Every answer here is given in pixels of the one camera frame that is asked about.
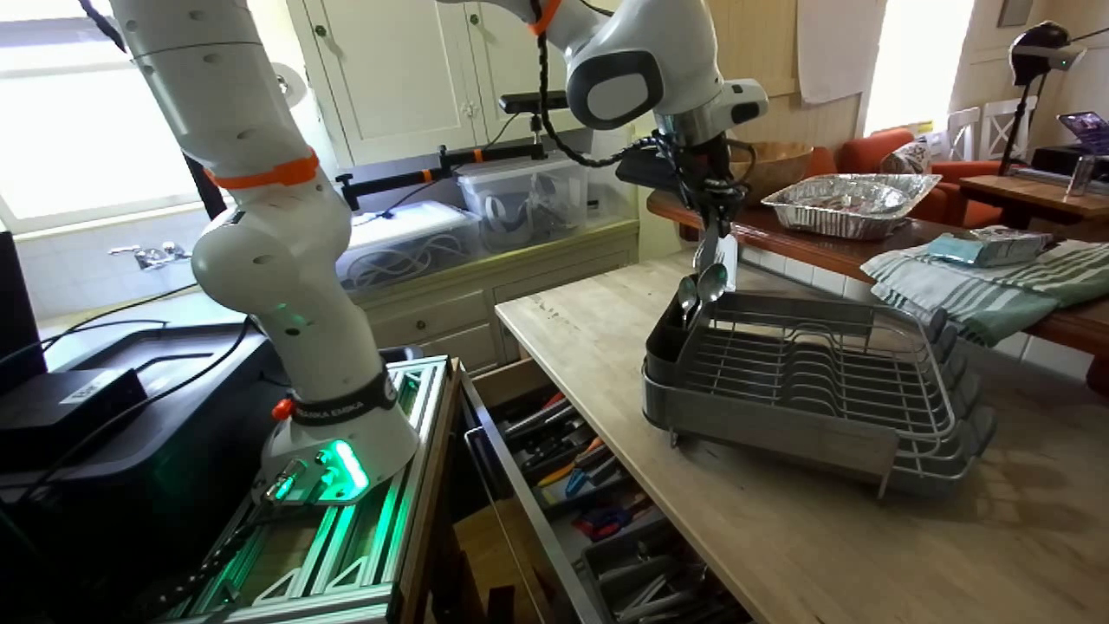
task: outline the window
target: window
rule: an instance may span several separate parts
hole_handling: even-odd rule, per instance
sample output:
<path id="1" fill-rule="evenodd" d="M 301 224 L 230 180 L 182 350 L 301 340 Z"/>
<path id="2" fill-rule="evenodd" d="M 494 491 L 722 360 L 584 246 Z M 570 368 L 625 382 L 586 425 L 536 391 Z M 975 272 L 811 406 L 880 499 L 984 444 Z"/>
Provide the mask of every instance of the window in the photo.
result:
<path id="1" fill-rule="evenodd" d="M 0 135 L 13 232 L 197 205 L 161 106 L 77 0 L 5 0 Z"/>
<path id="2" fill-rule="evenodd" d="M 947 128 L 970 11 L 969 0 L 888 0 L 866 131 L 921 122 Z"/>

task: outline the countertop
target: countertop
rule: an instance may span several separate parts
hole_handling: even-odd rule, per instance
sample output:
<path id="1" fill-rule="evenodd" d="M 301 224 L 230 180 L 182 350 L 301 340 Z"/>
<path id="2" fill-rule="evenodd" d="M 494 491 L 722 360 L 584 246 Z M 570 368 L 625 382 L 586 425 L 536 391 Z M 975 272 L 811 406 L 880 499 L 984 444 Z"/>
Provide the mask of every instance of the countertop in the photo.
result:
<path id="1" fill-rule="evenodd" d="M 674 448 L 643 418 L 643 356 L 690 259 L 654 259 L 498 306 L 498 319 L 758 622 L 1109 622 L 1109 404 L 975 350 L 1000 437 L 942 499 L 741 448 Z M 741 267 L 741 293 L 809 289 Z"/>

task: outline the aluminum tray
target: aluminum tray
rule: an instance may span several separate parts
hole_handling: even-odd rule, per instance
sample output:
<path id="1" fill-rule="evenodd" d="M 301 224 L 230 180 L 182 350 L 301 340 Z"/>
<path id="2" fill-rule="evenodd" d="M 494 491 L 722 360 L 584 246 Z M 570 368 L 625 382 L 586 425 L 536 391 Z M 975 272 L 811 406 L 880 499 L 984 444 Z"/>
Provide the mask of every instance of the aluminum tray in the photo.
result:
<path id="1" fill-rule="evenodd" d="M 936 183 L 936 175 L 830 175 L 796 180 L 763 199 L 763 205 L 786 228 L 835 240 L 888 240 L 910 226 L 910 213 Z"/>

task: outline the open drawer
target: open drawer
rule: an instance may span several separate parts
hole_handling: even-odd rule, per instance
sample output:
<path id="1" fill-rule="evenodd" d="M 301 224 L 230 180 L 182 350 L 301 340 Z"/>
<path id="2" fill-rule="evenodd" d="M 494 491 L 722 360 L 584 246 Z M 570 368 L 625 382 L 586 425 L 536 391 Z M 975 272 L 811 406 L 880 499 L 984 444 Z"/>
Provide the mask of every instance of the open drawer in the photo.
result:
<path id="1" fill-rule="evenodd" d="M 750 622 L 536 365 L 461 390 L 466 444 L 540 622 Z"/>

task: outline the gray dish rack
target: gray dish rack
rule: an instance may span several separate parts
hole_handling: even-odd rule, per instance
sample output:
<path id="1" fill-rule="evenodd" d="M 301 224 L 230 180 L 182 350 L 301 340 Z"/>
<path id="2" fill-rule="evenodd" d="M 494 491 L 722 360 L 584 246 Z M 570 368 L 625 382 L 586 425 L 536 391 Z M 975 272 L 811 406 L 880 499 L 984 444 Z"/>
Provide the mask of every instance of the gray dish rack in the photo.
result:
<path id="1" fill-rule="evenodd" d="M 679 299 L 650 338 L 646 418 L 677 437 L 758 448 L 878 482 L 952 494 L 996 437 L 969 345 L 853 301 Z"/>

